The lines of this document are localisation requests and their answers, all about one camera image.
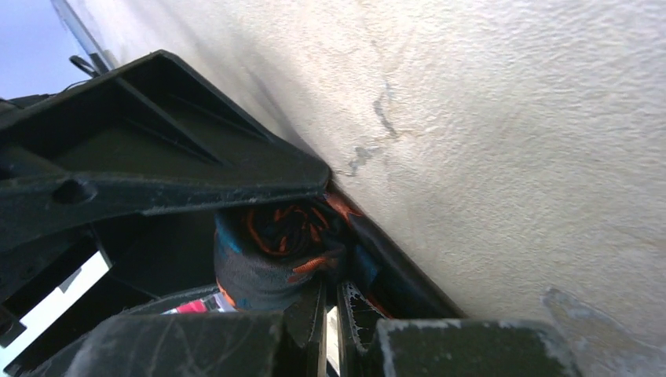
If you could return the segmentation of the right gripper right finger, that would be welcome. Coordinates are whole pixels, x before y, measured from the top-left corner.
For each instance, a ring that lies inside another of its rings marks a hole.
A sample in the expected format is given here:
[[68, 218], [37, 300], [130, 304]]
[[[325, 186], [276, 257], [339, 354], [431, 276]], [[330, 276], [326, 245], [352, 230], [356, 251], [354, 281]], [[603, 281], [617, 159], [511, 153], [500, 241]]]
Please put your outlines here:
[[387, 319], [338, 287], [342, 376], [580, 376], [566, 341], [532, 320]]

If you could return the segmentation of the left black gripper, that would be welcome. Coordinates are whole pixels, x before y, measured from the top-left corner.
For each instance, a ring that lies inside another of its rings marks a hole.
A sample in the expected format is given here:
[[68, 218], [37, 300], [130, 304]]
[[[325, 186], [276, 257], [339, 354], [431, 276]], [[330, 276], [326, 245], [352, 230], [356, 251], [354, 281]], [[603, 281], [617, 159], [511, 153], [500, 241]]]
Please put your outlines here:
[[5, 367], [11, 375], [35, 370], [109, 317], [214, 282], [212, 212], [101, 221], [112, 216], [112, 173], [98, 138], [111, 127], [109, 93], [1, 102], [2, 343], [93, 254], [110, 267]]

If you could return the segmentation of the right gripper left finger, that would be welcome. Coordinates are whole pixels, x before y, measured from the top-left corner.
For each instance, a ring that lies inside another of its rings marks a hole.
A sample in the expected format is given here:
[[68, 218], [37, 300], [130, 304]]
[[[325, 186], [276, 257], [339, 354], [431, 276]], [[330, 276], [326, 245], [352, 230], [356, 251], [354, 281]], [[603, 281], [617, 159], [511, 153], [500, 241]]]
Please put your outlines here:
[[98, 324], [33, 376], [324, 376], [326, 287], [307, 284], [283, 312], [168, 314], [205, 287]]

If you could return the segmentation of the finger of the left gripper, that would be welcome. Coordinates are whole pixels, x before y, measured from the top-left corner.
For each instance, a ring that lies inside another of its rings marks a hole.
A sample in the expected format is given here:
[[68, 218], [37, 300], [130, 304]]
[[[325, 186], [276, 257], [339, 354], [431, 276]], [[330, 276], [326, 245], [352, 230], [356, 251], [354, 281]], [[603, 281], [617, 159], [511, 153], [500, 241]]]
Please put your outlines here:
[[1, 247], [130, 214], [320, 195], [328, 165], [160, 50], [1, 103]]

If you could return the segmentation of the dark orange floral tie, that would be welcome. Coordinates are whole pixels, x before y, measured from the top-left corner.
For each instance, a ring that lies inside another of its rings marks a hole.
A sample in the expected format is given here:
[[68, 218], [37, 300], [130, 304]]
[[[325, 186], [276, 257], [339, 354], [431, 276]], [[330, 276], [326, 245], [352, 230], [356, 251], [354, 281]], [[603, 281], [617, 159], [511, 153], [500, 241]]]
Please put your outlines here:
[[350, 282], [384, 316], [463, 311], [365, 214], [337, 192], [225, 208], [214, 216], [214, 271], [237, 310], [284, 310], [314, 279]]

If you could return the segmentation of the aluminium frame rail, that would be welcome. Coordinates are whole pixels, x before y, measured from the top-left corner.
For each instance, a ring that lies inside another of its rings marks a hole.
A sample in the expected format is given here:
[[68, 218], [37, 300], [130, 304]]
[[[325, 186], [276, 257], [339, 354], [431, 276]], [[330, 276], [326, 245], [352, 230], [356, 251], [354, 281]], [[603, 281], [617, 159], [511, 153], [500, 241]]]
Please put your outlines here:
[[71, 5], [65, 0], [52, 0], [50, 3], [82, 51], [79, 55], [71, 55], [69, 61], [91, 78], [112, 71], [115, 65], [104, 55], [99, 43]]

